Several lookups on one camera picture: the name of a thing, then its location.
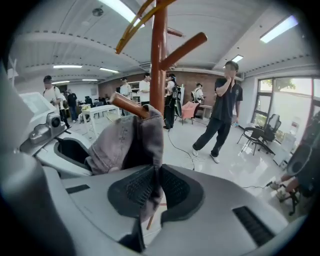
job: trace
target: tree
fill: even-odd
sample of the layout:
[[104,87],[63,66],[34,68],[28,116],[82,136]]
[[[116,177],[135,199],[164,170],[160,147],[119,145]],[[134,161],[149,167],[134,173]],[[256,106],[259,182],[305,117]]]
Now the tree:
[[[264,83],[272,87],[272,80],[264,80]],[[291,82],[291,78],[281,78],[277,79],[274,85],[274,91],[280,92],[281,89],[296,89],[296,86]]]

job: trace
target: white machine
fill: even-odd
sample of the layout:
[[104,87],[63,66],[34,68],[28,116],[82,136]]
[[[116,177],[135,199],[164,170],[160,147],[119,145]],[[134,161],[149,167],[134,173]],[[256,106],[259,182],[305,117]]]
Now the white machine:
[[20,150],[56,169],[62,179],[91,176],[85,165],[91,143],[82,135],[66,130],[59,111],[40,93],[20,94],[34,116],[21,139]]

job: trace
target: table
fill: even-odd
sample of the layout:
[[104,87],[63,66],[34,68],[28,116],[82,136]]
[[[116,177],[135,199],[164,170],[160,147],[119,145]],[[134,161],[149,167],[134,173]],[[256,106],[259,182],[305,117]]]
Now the table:
[[[199,108],[203,108],[203,112],[202,112],[202,119],[204,118],[210,118],[211,116],[211,112],[212,112],[212,106],[209,105],[200,105]],[[210,110],[209,115],[206,115],[206,110]]]
[[87,122],[87,119],[86,119],[86,115],[90,116],[90,120],[92,122],[92,127],[93,127],[93,131],[94,131],[94,135],[95,135],[96,138],[98,138],[94,116],[97,113],[105,112],[105,111],[111,111],[111,110],[117,110],[117,114],[119,115],[119,117],[121,116],[120,115],[120,109],[115,105],[96,106],[96,107],[88,108],[86,110],[82,110],[82,117],[83,117],[83,120],[84,120],[84,123],[85,123],[85,126],[86,126],[86,130],[88,132],[89,138],[91,138],[91,137],[90,137],[90,133],[89,133],[89,126],[88,126],[88,122]]

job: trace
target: white shirt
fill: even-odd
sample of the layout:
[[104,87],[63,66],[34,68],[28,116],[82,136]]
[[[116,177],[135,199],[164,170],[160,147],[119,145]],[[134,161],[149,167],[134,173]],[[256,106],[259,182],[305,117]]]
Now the white shirt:
[[167,94],[166,95],[171,95],[172,94],[172,89],[175,87],[175,82],[169,81],[168,85],[166,86],[167,89]]
[[129,94],[128,96],[125,96],[127,97],[129,100],[131,100],[131,86],[129,84],[124,84],[124,85],[121,85],[120,87],[120,94],[122,95],[127,95]]
[[149,102],[150,101],[150,82],[142,80],[139,82],[139,96],[140,102]]
[[66,97],[65,97],[63,94],[61,94],[61,101],[60,101],[60,109],[61,109],[61,110],[64,110],[64,109],[65,109],[65,107],[64,107],[64,101],[66,101]]
[[[46,89],[43,93],[43,96],[48,102],[56,101],[57,99],[62,98],[59,88],[54,86],[52,86],[50,89]],[[56,104],[55,107],[59,110],[59,104]]]
[[195,89],[194,90],[194,93],[195,93],[195,100],[197,100],[199,103],[202,102],[202,98],[204,97],[204,93],[202,92],[201,89]]

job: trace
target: brick wall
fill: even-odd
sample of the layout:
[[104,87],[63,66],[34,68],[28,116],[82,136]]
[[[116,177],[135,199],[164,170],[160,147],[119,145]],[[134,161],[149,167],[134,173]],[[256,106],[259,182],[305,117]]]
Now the brick wall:
[[[176,81],[178,85],[184,85],[184,97],[183,104],[188,101],[191,101],[191,91],[196,88],[196,84],[202,84],[203,94],[206,96],[204,104],[213,106],[214,104],[214,93],[215,93],[215,82],[217,78],[221,78],[219,75],[215,74],[204,74],[204,73],[195,73],[195,72],[182,72],[176,71],[173,72],[176,76]],[[144,78],[144,74],[135,74],[127,76],[128,82],[140,81]],[[99,84],[99,96],[104,97],[105,94],[108,94],[110,97],[112,93],[116,91],[117,87],[121,86],[120,79],[111,80],[108,82],[104,82]]]

